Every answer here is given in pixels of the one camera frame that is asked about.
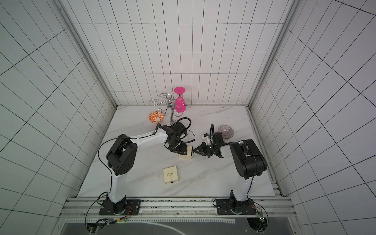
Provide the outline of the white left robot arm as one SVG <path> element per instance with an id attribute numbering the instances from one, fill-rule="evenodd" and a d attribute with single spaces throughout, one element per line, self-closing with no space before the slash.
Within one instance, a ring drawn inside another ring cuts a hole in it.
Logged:
<path id="1" fill-rule="evenodd" d="M 129 137 L 125 134 L 114 139 L 114 143 L 106 155 L 107 168 L 111 172 L 110 190 L 101 203 L 100 215 L 137 215 L 140 200 L 127 200 L 125 183 L 127 173 L 134 165 L 137 151 L 154 145 L 163 144 L 173 153 L 187 155 L 188 145 L 183 139 L 188 128 L 181 122 L 173 125 L 157 124 L 156 129 L 141 136 Z"/>

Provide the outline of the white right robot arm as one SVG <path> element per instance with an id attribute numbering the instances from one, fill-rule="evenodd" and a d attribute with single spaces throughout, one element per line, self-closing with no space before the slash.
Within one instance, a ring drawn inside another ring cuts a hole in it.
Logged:
<path id="1" fill-rule="evenodd" d="M 231 158 L 239 174 L 236 186 L 228 199 L 216 199 L 213 205 L 219 215 L 256 215 L 261 209 L 255 206 L 249 193 L 253 181 L 267 170 L 267 162 L 252 139 L 226 143 L 221 132 L 204 135 L 204 142 L 193 153 L 204 157 L 213 155 Z"/>

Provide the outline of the cream jewelry box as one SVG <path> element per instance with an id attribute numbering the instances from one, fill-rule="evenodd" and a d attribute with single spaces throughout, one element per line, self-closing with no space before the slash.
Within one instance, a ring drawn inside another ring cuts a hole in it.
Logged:
<path id="1" fill-rule="evenodd" d="M 165 184 L 172 184 L 176 181 L 179 181 L 177 166 L 164 168 L 163 174 L 164 174 L 164 183 Z"/>
<path id="2" fill-rule="evenodd" d="M 185 154 L 179 154 L 180 159 L 192 159 L 193 158 L 193 146 L 187 146 Z"/>

